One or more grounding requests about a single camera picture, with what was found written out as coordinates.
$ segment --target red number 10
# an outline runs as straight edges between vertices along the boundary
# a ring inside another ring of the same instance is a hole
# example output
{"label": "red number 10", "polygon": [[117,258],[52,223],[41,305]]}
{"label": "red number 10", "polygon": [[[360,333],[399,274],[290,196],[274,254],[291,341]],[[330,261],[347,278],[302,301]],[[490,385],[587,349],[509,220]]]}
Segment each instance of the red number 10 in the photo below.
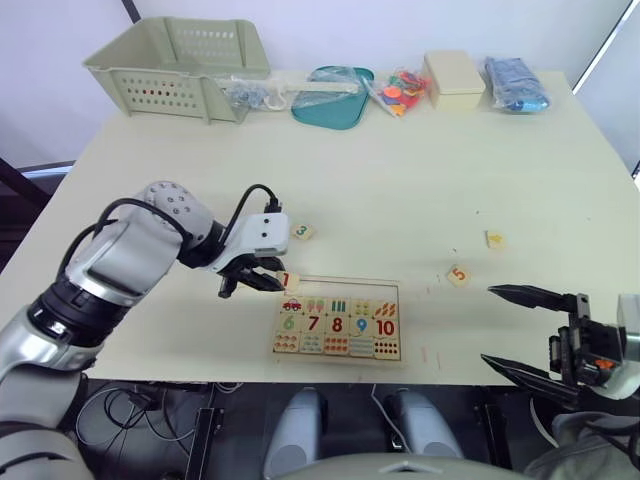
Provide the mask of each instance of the red number 10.
{"label": "red number 10", "polygon": [[383,322],[382,320],[376,320],[376,323],[378,324],[379,335],[382,335],[384,333],[385,335],[391,336],[393,335],[393,332],[396,329],[395,325],[391,320],[387,320],[385,322]]}

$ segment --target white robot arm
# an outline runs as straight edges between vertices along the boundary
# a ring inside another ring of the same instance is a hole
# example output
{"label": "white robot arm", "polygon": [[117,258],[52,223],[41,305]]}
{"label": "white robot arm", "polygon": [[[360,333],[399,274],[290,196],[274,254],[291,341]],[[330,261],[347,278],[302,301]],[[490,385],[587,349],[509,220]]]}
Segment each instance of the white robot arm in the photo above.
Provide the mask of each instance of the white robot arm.
{"label": "white robot arm", "polygon": [[[240,217],[256,189],[270,197],[264,213]],[[109,220],[118,207],[119,220]],[[91,233],[91,243],[73,257]],[[245,192],[226,227],[173,182],[109,205],[73,242],[54,283],[0,331],[0,479],[92,478],[73,442],[53,429],[106,337],[176,259],[221,275],[223,298],[238,282],[282,290],[277,279],[253,269],[284,270],[277,256],[288,238],[289,219],[263,185]]]}

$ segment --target teal plastic tray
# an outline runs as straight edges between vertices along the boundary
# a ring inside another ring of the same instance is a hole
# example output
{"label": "teal plastic tray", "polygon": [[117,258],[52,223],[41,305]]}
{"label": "teal plastic tray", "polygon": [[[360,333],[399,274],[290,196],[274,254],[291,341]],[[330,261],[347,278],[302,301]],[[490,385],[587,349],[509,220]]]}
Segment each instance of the teal plastic tray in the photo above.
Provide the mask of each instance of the teal plastic tray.
{"label": "teal plastic tray", "polygon": [[[340,69],[346,69],[349,67],[335,67],[327,66],[321,67],[313,71],[309,76],[309,81],[314,80],[322,81],[322,77],[317,79],[316,72],[323,70],[331,70],[335,73],[340,73]],[[354,68],[358,78],[362,82],[362,78],[367,81],[373,81],[373,72],[366,68]],[[367,99],[369,94],[364,85],[360,89],[359,93],[347,95],[335,102],[320,103],[318,105],[311,105],[308,107],[299,107],[297,105],[304,105],[308,102],[313,102],[314,98],[325,99],[327,95],[341,95],[338,93],[330,92],[300,92],[293,101],[291,107],[291,113],[293,117],[301,123],[309,125],[316,125],[318,127],[332,128],[334,130],[347,130],[355,127],[362,117],[365,106],[367,105]]]}

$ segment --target black floor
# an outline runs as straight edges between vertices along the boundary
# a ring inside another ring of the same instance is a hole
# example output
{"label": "black floor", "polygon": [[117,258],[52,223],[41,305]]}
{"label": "black floor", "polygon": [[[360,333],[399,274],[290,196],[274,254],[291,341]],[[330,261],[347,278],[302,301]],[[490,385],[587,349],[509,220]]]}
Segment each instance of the black floor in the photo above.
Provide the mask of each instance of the black floor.
{"label": "black floor", "polygon": [[[223,428],[214,437],[210,450],[209,479],[261,478],[262,463],[281,412],[303,384],[245,384],[229,395],[218,393],[214,406],[224,407]],[[387,426],[369,397],[368,384],[314,385],[328,400],[328,428],[322,438],[323,457],[385,452],[390,450]],[[383,400],[403,385],[379,385],[376,396]],[[477,387],[411,386],[426,395],[451,426],[466,458],[489,463],[487,441],[475,409],[483,399]],[[535,429],[529,414],[529,397],[516,389],[506,389],[498,403],[504,411],[513,468],[522,471],[550,446]],[[208,400],[207,392],[172,391],[169,395],[171,420],[178,434],[192,428],[195,412]],[[117,418],[126,418],[125,400],[115,405]],[[159,413],[150,414],[162,434],[170,436]],[[87,440],[108,439],[118,429],[109,424],[97,401],[83,415],[82,433]],[[166,472],[184,473],[187,458],[175,442],[156,439],[141,422],[104,453],[107,443],[84,447],[83,455],[100,479],[158,479]],[[185,442],[190,446],[191,437]]]}

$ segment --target wooden number puzzle board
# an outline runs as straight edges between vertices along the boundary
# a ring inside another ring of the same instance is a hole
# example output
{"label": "wooden number puzzle board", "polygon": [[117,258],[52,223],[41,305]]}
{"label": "wooden number puzzle board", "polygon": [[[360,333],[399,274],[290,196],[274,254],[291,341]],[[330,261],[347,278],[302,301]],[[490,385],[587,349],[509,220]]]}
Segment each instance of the wooden number puzzle board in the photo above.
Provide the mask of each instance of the wooden number puzzle board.
{"label": "wooden number puzzle board", "polygon": [[398,284],[301,277],[295,293],[280,297],[272,350],[348,363],[400,362]]}

